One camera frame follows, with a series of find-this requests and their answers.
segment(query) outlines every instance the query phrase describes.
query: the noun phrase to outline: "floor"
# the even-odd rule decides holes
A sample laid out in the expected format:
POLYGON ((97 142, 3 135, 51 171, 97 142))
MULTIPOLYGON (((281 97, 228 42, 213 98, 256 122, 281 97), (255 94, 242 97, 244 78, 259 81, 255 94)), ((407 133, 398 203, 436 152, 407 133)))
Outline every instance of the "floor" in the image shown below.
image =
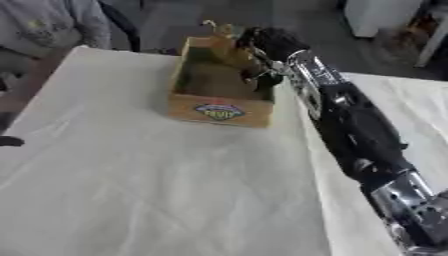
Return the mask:
MULTIPOLYGON (((108 0, 140 29, 143 52, 181 49, 187 36, 210 33, 205 19, 235 25, 274 26, 294 32, 327 63, 344 72, 439 80, 436 73, 391 63, 371 41, 352 36, 336 0, 108 0)), ((113 45, 128 49, 124 35, 113 28, 113 45)))

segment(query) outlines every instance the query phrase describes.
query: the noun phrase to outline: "white cloth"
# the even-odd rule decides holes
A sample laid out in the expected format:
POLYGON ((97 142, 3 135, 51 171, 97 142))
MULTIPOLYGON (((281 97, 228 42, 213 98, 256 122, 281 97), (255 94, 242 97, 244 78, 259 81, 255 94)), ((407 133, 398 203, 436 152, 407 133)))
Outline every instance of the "white cloth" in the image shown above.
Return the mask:
MULTIPOLYGON (((26 145, 0 148, 0 255, 397 255, 286 83, 269 129, 182 122, 175 62, 75 49, 7 132, 26 145)), ((347 76, 448 185, 446 84, 347 76)))

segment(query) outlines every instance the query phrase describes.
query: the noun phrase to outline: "wooden crate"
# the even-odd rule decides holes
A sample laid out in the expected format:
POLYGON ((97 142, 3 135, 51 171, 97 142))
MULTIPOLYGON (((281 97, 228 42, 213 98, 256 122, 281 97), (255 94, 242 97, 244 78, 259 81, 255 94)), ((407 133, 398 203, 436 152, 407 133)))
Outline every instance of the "wooden crate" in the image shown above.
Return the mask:
POLYGON ((240 70, 212 53, 210 38, 189 38, 173 75, 169 115, 182 120, 267 127, 273 91, 254 92, 240 70))

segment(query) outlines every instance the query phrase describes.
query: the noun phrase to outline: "robotic hand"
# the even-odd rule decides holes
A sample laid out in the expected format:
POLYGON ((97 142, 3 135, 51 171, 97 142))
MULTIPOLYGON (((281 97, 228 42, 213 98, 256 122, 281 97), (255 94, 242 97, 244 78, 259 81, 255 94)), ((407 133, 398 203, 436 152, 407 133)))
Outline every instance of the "robotic hand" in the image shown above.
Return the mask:
POLYGON ((448 255, 448 190, 431 191, 404 158, 396 129, 354 84, 281 29, 247 29, 236 46, 262 70, 243 72, 245 80, 261 87, 290 80, 342 171, 359 182, 405 255, 448 255))

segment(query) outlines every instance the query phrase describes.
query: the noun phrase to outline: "small object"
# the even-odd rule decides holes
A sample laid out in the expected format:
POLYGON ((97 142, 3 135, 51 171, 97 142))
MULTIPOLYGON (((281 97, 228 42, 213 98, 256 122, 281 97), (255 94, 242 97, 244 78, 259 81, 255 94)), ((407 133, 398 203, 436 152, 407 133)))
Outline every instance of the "small object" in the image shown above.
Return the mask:
POLYGON ((210 48, 224 64, 238 69, 256 65, 252 55, 246 49, 236 47, 236 39, 239 35, 235 32, 236 29, 232 24, 218 26, 212 20, 205 20, 201 25, 209 25, 213 28, 213 35, 209 37, 210 48))
POLYGON ((0 147, 21 147, 25 141, 11 136, 0 136, 0 147))

